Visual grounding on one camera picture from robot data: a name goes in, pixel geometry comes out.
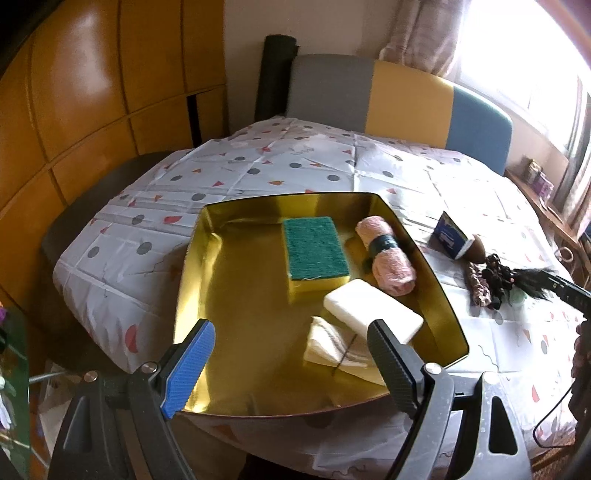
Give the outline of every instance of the window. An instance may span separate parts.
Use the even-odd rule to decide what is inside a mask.
[[[473,0],[456,81],[523,117],[560,150],[573,148],[586,98],[584,60],[535,0]]]

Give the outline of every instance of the cable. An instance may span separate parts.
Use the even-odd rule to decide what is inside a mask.
[[[537,425],[534,427],[534,430],[533,430],[533,432],[531,432],[531,436],[534,438],[534,442],[536,442],[536,443],[537,443],[538,447],[540,447],[540,448],[547,448],[547,449],[551,449],[551,448],[566,448],[566,447],[572,447],[572,445],[542,445],[542,444],[540,443],[540,441],[538,440],[538,437],[536,437],[536,436],[535,436],[535,431],[536,431],[537,429],[539,429],[539,428],[540,428],[540,425],[542,425],[543,421],[544,421],[545,419],[547,419],[547,418],[550,416],[550,414],[551,414],[551,413],[552,413],[554,410],[556,410],[556,409],[558,408],[558,406],[559,406],[559,405],[562,403],[562,401],[563,401],[563,400],[566,398],[566,395],[568,395],[572,389],[573,389],[573,386],[571,385],[571,386],[569,387],[569,389],[566,391],[566,393],[565,393],[564,395],[562,395],[562,398],[561,398],[560,400],[558,400],[558,403],[557,403],[557,404],[556,404],[554,407],[552,407],[552,410],[550,410],[550,411],[549,411],[549,412],[546,414],[546,416],[545,416],[543,419],[541,419],[541,420],[538,422],[538,424],[537,424]]]

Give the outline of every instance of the curtain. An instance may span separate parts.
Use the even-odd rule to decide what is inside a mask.
[[[591,220],[591,144],[574,178],[573,187],[566,197],[562,212],[564,219],[579,238]]]
[[[380,60],[440,77],[453,67],[470,0],[398,0],[391,39]]]

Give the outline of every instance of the rolled towel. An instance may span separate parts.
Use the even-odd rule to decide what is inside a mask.
[[[394,239],[394,232],[380,216],[361,220],[355,227],[369,256],[379,288],[398,297],[412,292],[417,273]]]

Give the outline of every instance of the sponge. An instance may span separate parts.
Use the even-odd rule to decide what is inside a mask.
[[[350,273],[335,225],[330,217],[283,221],[290,293],[334,290]]]

